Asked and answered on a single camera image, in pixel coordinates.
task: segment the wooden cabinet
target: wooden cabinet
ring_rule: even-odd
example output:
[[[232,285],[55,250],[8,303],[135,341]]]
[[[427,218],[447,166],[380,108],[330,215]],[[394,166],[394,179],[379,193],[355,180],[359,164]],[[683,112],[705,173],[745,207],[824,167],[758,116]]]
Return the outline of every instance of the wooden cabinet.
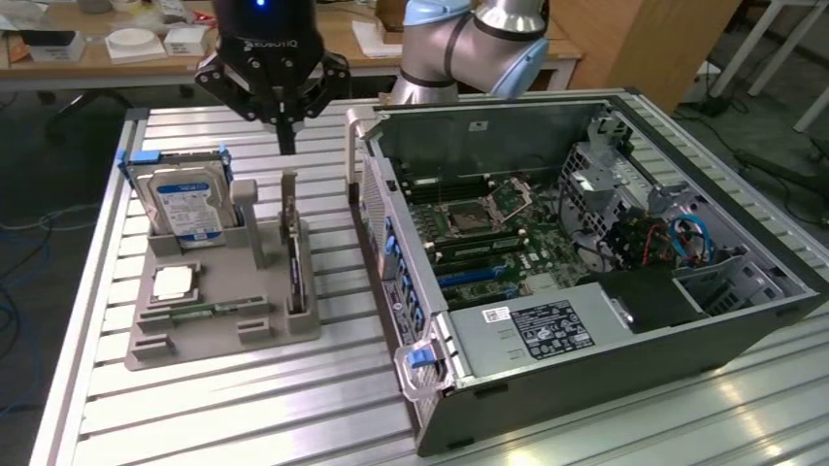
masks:
[[[637,87],[670,112],[740,0],[553,0],[551,16],[585,57],[571,89]]]

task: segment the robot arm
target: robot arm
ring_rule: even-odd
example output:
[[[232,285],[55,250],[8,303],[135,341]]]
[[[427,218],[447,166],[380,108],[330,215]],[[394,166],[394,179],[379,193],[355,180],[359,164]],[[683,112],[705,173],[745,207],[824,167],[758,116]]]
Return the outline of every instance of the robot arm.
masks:
[[[505,98],[523,93],[546,61],[549,0],[410,0],[394,104],[458,100],[458,82]]]
[[[304,117],[348,92],[346,58],[326,50],[314,0],[214,0],[215,53],[196,83],[248,121],[276,127],[280,154],[294,154]],[[308,82],[318,64],[323,75]]]

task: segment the metal slotted table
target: metal slotted table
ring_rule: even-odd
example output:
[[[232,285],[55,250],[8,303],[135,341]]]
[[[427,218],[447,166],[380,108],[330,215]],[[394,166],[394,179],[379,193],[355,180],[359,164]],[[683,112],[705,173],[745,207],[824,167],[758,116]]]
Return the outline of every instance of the metal slotted table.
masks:
[[[665,114],[637,96],[626,99],[764,226],[829,276],[824,247]],[[154,110],[124,123],[121,150],[227,144],[236,177],[259,181],[260,219],[278,215],[282,170],[298,170],[298,209],[311,229],[323,337],[127,371],[123,358],[150,224],[112,168],[31,464],[546,466],[782,459],[810,464],[829,457],[826,309],[768,336],[716,372],[451,454],[415,456],[343,182],[344,112],[372,103],[331,105],[307,122],[298,135],[300,154],[292,156],[274,156],[274,135],[222,107]],[[633,143],[633,156],[657,179],[675,177],[674,167],[643,141]]]

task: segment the blue hard drive label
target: blue hard drive label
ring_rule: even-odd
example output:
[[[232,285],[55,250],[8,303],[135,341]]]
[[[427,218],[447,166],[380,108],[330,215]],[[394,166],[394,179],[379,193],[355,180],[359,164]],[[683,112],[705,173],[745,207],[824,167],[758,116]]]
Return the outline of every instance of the blue hard drive label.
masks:
[[[208,204],[210,183],[167,184],[155,190],[170,228],[180,240],[204,241],[222,234],[222,220]]]

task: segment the motherboard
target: motherboard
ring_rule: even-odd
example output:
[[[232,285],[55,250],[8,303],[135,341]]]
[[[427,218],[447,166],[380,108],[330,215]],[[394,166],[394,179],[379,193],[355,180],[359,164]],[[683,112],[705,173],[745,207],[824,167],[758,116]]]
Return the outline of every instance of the motherboard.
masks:
[[[414,225],[450,310],[573,286],[589,267],[541,174],[404,183]]]

